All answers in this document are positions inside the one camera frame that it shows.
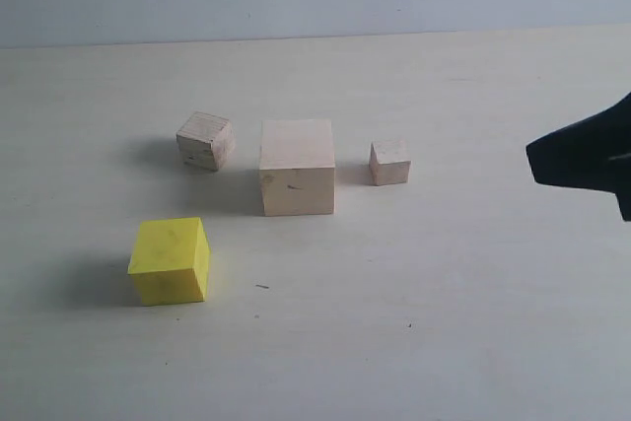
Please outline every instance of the table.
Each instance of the table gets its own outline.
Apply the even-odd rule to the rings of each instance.
[[[0,50],[0,418],[628,420],[631,227],[525,145],[630,58],[631,25]],[[198,109],[216,174],[178,159]],[[261,120],[319,117],[335,214],[262,217]],[[410,182],[371,186],[399,136]],[[210,298],[140,307],[138,225],[182,216]]]

